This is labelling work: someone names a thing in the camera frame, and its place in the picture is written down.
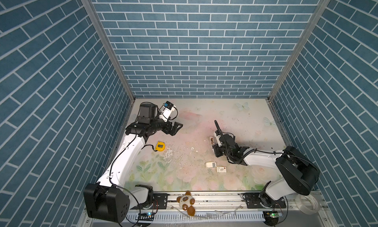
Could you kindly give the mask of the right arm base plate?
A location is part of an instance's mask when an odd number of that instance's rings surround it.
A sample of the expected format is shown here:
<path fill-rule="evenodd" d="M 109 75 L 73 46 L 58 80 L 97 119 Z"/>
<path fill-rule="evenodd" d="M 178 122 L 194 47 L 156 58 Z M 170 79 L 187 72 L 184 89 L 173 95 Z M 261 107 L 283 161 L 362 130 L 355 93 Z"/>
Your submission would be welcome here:
<path fill-rule="evenodd" d="M 282 197 L 278 200 L 271 199 L 266 194 L 260 192 L 247 192 L 241 194 L 241 198 L 246 203 L 248 209 L 259 208 L 278 208 L 284 209 L 287 207 L 285 199 Z"/>

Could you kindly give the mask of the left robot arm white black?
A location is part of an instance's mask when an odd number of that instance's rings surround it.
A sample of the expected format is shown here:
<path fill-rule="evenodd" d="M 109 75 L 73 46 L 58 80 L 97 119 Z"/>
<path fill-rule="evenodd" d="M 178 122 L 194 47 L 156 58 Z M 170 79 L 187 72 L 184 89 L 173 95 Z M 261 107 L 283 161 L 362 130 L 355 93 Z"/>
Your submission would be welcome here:
<path fill-rule="evenodd" d="M 120 224 L 130 209 L 141 211 L 155 205 L 151 186 L 137 185 L 130 191 L 124 184 L 137 155 L 148 145 L 149 137 L 159 131 L 174 136 L 183 127 L 171 117 L 176 111 L 171 102 L 161 107 L 151 102 L 140 104 L 137 118 L 126 127 L 115 158 L 98 181 L 84 189 L 88 217 Z"/>

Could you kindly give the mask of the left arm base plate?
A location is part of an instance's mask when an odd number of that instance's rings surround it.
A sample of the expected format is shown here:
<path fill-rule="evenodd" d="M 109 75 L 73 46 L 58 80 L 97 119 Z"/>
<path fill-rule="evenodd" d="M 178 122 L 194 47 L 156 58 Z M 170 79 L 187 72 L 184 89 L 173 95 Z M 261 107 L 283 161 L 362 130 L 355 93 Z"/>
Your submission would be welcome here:
<path fill-rule="evenodd" d="M 132 210 L 138 210 L 139 208 L 144 210 L 165 210 L 167 208 L 168 204 L 168 194 L 167 193 L 154 193 L 153 197 L 147 198 L 147 200 L 144 203 L 141 203 L 140 205 L 136 205 L 132 208 Z"/>

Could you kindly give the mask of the cardboard staple tray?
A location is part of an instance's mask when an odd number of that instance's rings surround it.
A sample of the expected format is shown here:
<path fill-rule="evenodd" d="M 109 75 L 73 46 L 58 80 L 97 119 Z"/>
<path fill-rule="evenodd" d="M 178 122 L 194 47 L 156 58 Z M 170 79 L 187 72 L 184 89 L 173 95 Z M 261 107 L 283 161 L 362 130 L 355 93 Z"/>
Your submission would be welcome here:
<path fill-rule="evenodd" d="M 206 162 L 205 165 L 206 165 L 207 168 L 216 168 L 217 167 L 216 162 Z"/>

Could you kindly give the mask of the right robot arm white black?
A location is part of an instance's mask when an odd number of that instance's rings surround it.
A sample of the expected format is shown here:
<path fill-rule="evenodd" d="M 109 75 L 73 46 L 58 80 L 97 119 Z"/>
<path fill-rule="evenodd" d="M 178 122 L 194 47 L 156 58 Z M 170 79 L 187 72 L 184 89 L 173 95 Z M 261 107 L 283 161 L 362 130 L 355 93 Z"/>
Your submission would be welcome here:
<path fill-rule="evenodd" d="M 293 193 L 308 196 L 319 180 L 318 167 L 295 147 L 288 146 L 278 151 L 252 149 L 239 146 L 233 134 L 221 133 L 220 130 L 214 132 L 210 142 L 215 156 L 226 156 L 230 164 L 261 166 L 279 172 L 281 178 L 267 181 L 259 194 L 260 203 L 266 207 Z"/>

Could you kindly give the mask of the white staple box sleeve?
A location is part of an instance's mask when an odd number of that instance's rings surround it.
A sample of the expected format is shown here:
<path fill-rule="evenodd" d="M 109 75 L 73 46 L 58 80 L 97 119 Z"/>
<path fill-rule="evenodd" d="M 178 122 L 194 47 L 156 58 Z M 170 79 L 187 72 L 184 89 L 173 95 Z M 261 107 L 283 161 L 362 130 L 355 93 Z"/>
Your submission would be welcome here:
<path fill-rule="evenodd" d="M 217 173 L 226 173 L 227 172 L 227 168 L 222 167 L 222 166 L 217 166 L 216 170 L 217 170 Z"/>

